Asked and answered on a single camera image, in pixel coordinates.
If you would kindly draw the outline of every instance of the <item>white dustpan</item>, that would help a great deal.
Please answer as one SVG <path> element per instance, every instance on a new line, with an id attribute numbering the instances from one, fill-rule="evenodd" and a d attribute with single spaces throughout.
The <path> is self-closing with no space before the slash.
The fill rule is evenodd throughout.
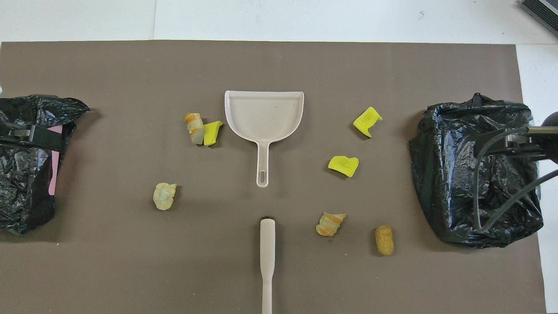
<path id="1" fill-rule="evenodd" d="M 258 145 L 256 184 L 269 182 L 270 144 L 291 135 L 300 124 L 304 106 L 302 92 L 225 92 L 229 127 L 240 137 Z"/>

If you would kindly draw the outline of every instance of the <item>black garbage bag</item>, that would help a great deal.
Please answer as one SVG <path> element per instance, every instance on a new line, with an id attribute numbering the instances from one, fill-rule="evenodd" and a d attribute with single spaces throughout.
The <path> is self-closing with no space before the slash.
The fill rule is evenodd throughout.
<path id="1" fill-rule="evenodd" d="M 538 190 L 516 202 L 483 234 L 473 217 L 475 135 L 526 126 L 530 120 L 526 105 L 493 101 L 479 93 L 467 102 L 441 103 L 424 112 L 418 135 L 409 142 L 411 170 L 422 211 L 440 240 L 503 248 L 542 227 Z M 481 224 L 537 175 L 536 162 L 526 158 L 484 157 L 479 174 Z"/>
<path id="2" fill-rule="evenodd" d="M 62 126 L 58 166 L 76 128 L 74 120 L 86 111 L 89 108 L 73 98 L 0 98 L 0 119 L 5 124 Z M 0 145 L 0 230 L 22 234 L 54 217 L 55 198 L 49 193 L 52 175 L 51 150 Z"/>

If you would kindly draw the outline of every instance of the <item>fried snack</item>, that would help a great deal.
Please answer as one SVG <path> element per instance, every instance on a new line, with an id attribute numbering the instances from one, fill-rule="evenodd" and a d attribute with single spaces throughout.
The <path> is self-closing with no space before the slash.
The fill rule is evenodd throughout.
<path id="1" fill-rule="evenodd" d="M 358 167 L 358 158 L 347 156 L 334 156 L 328 164 L 329 169 L 339 171 L 347 177 L 352 177 Z"/>
<path id="2" fill-rule="evenodd" d="M 320 224 L 316 226 L 316 232 L 323 236 L 333 236 L 336 232 L 343 219 L 345 219 L 345 214 L 330 214 L 324 212 L 320 218 Z"/>
<path id="3" fill-rule="evenodd" d="M 372 137 L 368 129 L 376 124 L 377 121 L 382 121 L 382 117 L 379 113 L 372 107 L 368 107 L 366 111 L 362 115 L 360 115 L 354 122 L 353 125 L 360 131 L 362 134 Z"/>
<path id="4" fill-rule="evenodd" d="M 217 142 L 217 134 L 219 133 L 219 127 L 223 125 L 221 121 L 215 121 L 212 123 L 204 124 L 204 145 L 211 146 Z"/>
<path id="5" fill-rule="evenodd" d="M 378 252 L 382 255 L 391 255 L 393 253 L 393 231 L 388 225 L 376 228 L 376 246 Z"/>
<path id="6" fill-rule="evenodd" d="M 201 145 L 204 143 L 204 123 L 199 113 L 187 113 L 184 115 L 184 122 L 190 133 L 192 143 Z"/>
<path id="7" fill-rule="evenodd" d="M 153 201 L 158 209 L 165 211 L 171 208 L 174 194 L 176 193 L 176 184 L 168 184 L 161 182 L 155 186 L 153 193 Z"/>

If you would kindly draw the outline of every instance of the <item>yellow sponge piece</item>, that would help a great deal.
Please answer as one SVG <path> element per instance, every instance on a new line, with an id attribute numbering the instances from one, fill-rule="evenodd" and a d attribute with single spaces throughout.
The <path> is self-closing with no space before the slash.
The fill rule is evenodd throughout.
<path id="1" fill-rule="evenodd" d="M 347 177 L 352 177 L 358 167 L 358 158 L 347 156 L 334 156 L 328 164 L 329 169 L 339 171 Z"/>
<path id="2" fill-rule="evenodd" d="M 360 131 L 362 134 L 372 137 L 368 129 L 376 124 L 376 121 L 382 121 L 382 117 L 379 113 L 372 107 L 368 107 L 366 111 L 362 115 L 360 115 L 354 122 L 353 125 Z"/>
<path id="3" fill-rule="evenodd" d="M 217 142 L 217 134 L 219 133 L 219 127 L 223 125 L 221 121 L 215 121 L 212 123 L 204 124 L 204 145 L 210 146 Z"/>

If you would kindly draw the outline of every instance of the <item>white tile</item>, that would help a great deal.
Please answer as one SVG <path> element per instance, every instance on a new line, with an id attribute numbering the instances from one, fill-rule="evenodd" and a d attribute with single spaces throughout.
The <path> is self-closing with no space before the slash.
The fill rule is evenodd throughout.
<path id="1" fill-rule="evenodd" d="M 517 0 L 158 0 L 154 38 L 558 44 Z"/>
<path id="2" fill-rule="evenodd" d="M 1 0 L 0 41 L 152 39 L 156 0 Z"/>
<path id="3" fill-rule="evenodd" d="M 534 124 L 540 125 L 558 111 L 558 45 L 518 45 L 523 102 L 531 108 Z M 551 161 L 540 162 L 540 175 L 558 169 Z M 558 312 L 558 178 L 541 185 L 544 227 L 538 232 L 542 274 L 545 280 L 546 311 Z"/>

